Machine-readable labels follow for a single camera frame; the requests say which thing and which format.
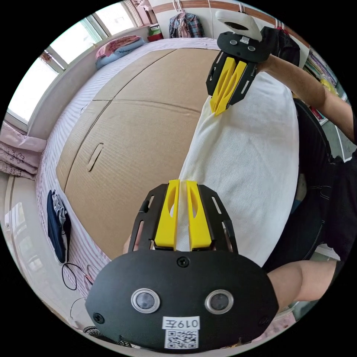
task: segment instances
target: hand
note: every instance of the hand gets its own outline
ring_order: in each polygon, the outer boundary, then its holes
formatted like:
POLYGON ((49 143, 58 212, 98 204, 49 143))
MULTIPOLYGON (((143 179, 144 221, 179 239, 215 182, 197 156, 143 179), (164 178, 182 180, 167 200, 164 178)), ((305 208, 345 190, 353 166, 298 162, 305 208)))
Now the hand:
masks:
MULTIPOLYGON (((141 224, 139 226, 138 234, 136 235, 136 241, 135 241, 135 244, 134 244, 134 251, 138 250, 139 241, 140 241, 143 225, 144 225, 143 222, 141 222, 141 224)), ((129 236, 129 238, 127 239, 127 241, 124 244, 123 254, 127 253, 128 250, 129 250, 130 238, 131 238, 131 235, 129 236)))

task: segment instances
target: pink striped bedsheet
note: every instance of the pink striped bedsheet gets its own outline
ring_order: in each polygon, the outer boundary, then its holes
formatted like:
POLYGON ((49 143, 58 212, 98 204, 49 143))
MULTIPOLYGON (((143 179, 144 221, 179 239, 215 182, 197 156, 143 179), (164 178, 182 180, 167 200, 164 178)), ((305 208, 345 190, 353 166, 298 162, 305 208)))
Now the pink striped bedsheet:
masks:
MULTIPOLYGON (((127 65, 149 52, 176 48, 219 49, 216 44, 216 40, 211 38, 163 39, 148 43, 136 49, 127 56, 101 68, 90 80, 87 81, 87 83, 78 91, 62 112, 48 138, 47 146, 43 152, 38 174, 36 176, 36 196, 41 224, 47 236, 47 194, 49 190, 56 190, 63 199, 72 223, 69 262, 77 264, 85 272, 89 271, 93 278, 95 278, 97 274, 96 269, 101 270, 110 261, 110 259, 99 249, 99 247, 88 235, 73 212, 64 193, 61 191, 56 176, 56 166, 59 157, 63 146, 81 113, 92 101, 98 91, 112 77, 114 77, 127 65)), ((75 270, 73 271, 76 273, 78 291, 83 296, 87 296, 90 285, 80 272, 75 270)), ((67 271, 66 274, 68 280, 74 283, 73 275, 67 271)))

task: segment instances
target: camera lens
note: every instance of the camera lens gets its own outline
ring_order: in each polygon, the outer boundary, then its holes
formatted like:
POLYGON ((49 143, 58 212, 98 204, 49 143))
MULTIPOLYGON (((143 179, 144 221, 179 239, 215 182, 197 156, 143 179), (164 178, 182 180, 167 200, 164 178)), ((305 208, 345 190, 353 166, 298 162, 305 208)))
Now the camera lens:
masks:
POLYGON ((217 311, 224 310, 228 306, 229 300, 228 297, 224 294, 213 295, 211 299, 211 307, 217 311))
POLYGON ((215 290, 210 293, 205 301, 205 307, 210 313, 222 314, 228 312, 233 306, 233 296, 227 290, 215 290))
POLYGON ((159 296, 150 289, 138 289, 131 296, 131 305, 142 313, 155 312, 160 306, 159 296))

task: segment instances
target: cardboard sheet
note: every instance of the cardboard sheet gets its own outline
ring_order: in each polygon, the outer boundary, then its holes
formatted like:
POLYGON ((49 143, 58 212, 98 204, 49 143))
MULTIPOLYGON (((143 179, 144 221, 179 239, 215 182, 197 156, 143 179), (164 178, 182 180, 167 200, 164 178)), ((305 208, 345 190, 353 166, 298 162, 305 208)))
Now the cardboard sheet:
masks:
POLYGON ((122 254, 147 193, 178 178, 217 54, 186 48, 141 57, 98 92, 69 135, 57 177, 110 259, 122 254))

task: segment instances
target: black shirt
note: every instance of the black shirt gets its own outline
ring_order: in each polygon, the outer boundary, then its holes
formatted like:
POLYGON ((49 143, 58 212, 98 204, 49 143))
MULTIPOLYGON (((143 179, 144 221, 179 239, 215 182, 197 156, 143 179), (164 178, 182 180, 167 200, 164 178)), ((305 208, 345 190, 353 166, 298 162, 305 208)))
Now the black shirt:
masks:
MULTIPOLYGON (((357 144, 357 118, 353 114, 354 143, 357 144)), ((326 222, 326 243, 339 255, 335 276, 346 261, 357 237, 357 150, 352 159, 337 170, 326 222)))

